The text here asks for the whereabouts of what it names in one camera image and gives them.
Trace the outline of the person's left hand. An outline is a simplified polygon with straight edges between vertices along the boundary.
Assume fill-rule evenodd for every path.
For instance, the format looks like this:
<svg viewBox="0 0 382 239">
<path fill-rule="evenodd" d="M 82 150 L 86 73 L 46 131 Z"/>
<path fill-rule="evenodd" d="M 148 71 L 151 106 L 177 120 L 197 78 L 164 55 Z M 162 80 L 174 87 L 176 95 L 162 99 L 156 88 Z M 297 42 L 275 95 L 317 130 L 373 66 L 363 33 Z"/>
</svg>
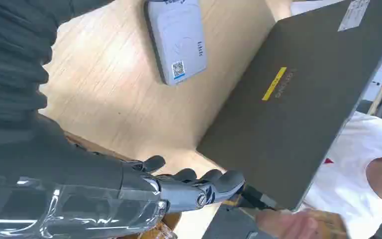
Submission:
<svg viewBox="0 0 382 239">
<path fill-rule="evenodd" d="M 257 212 L 256 224 L 276 239 L 317 239 L 318 222 L 309 212 L 295 214 L 270 209 Z"/>
</svg>

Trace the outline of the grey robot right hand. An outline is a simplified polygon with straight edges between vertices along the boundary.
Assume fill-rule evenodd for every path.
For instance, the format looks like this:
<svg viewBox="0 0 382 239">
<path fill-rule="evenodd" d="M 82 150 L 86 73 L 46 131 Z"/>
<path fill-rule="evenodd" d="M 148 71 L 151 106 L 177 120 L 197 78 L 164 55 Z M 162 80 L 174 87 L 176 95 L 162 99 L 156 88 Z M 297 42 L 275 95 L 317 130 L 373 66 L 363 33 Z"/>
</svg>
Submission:
<svg viewBox="0 0 382 239">
<path fill-rule="evenodd" d="M 239 172 L 191 169 L 152 175 L 161 157 L 125 161 L 67 140 L 35 115 L 0 121 L 0 239 L 111 239 L 153 229 L 169 213 L 225 201 L 244 184 Z"/>
</svg>

